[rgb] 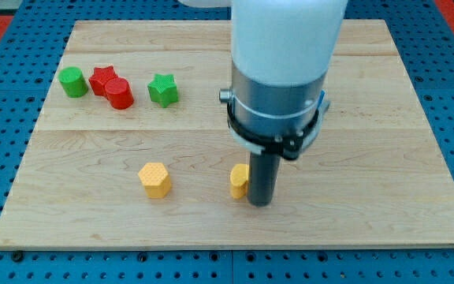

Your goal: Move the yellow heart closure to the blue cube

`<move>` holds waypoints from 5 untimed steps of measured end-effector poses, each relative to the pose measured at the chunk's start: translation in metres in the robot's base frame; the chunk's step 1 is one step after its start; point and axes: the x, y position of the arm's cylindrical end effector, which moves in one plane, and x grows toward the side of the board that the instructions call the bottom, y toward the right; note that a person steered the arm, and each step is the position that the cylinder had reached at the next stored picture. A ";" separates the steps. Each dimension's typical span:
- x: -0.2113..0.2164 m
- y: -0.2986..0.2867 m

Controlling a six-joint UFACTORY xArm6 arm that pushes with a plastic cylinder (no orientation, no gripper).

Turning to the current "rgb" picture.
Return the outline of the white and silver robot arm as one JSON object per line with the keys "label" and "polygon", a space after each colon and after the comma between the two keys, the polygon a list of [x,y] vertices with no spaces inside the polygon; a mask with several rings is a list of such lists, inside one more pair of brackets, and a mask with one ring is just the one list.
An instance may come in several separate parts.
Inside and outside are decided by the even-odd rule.
{"label": "white and silver robot arm", "polygon": [[180,0],[230,7],[232,112],[261,136],[303,129],[318,108],[348,0]]}

